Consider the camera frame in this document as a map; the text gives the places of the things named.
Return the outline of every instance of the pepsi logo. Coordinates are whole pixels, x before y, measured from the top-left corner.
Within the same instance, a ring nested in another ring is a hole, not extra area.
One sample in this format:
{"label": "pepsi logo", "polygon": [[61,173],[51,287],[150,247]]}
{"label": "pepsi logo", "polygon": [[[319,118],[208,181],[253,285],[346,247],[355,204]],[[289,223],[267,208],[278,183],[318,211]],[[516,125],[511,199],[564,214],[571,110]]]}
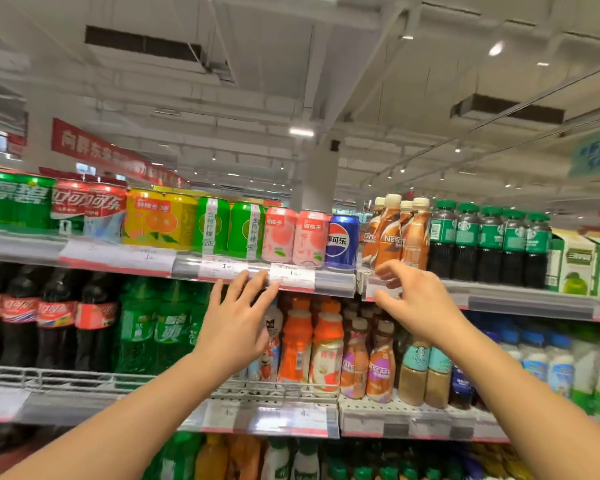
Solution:
{"label": "pepsi logo", "polygon": [[349,233],[343,226],[332,222],[329,224],[329,240],[327,256],[335,258],[343,254],[349,247]]}

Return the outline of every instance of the yellow bottle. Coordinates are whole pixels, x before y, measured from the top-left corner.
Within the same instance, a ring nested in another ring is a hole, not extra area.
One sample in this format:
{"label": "yellow bottle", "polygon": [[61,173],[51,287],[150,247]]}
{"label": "yellow bottle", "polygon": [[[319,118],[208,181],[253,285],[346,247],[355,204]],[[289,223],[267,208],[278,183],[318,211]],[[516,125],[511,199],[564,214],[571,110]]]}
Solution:
{"label": "yellow bottle", "polygon": [[196,459],[195,480],[224,480],[229,462],[229,448],[221,435],[209,433],[207,443]]}

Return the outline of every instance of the pink can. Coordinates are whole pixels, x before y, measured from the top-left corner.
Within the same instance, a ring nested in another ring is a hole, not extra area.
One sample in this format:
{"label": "pink can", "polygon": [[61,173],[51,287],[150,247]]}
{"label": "pink can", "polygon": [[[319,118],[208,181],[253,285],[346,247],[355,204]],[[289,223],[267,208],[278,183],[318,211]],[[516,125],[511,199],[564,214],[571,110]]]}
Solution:
{"label": "pink can", "polygon": [[262,242],[262,259],[269,262],[291,262],[294,250],[297,214],[284,207],[267,209]]}
{"label": "pink can", "polygon": [[329,236],[329,218],[323,212],[302,210],[296,224],[294,264],[322,267]]}

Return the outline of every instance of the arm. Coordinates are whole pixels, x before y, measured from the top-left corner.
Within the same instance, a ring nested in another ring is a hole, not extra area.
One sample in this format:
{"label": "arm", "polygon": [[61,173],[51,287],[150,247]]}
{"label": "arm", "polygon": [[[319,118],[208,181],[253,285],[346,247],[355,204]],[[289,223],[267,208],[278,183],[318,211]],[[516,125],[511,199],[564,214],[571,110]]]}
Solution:
{"label": "arm", "polygon": [[376,303],[460,366],[536,478],[600,479],[599,424],[476,329],[434,274],[396,260],[376,274],[403,290],[402,299],[380,290]]}
{"label": "arm", "polygon": [[262,316],[271,285],[251,306],[266,272],[232,282],[220,304],[216,282],[195,350],[160,376],[28,457],[0,480],[138,480],[152,457],[198,405],[258,357],[269,341]]}

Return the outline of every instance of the person's left hand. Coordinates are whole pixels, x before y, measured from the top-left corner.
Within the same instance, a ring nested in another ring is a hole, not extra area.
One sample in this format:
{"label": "person's left hand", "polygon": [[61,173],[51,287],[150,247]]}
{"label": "person's left hand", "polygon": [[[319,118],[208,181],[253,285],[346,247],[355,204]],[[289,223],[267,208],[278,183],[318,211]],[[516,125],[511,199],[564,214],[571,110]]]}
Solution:
{"label": "person's left hand", "polygon": [[247,367],[264,352],[269,343],[269,332],[263,327],[263,316],[278,294],[279,285],[270,284],[251,306],[266,279],[266,271],[259,271],[250,281],[249,272],[241,272],[229,285],[222,303],[223,281],[216,281],[211,290],[196,350],[208,357],[210,366],[225,378]]}

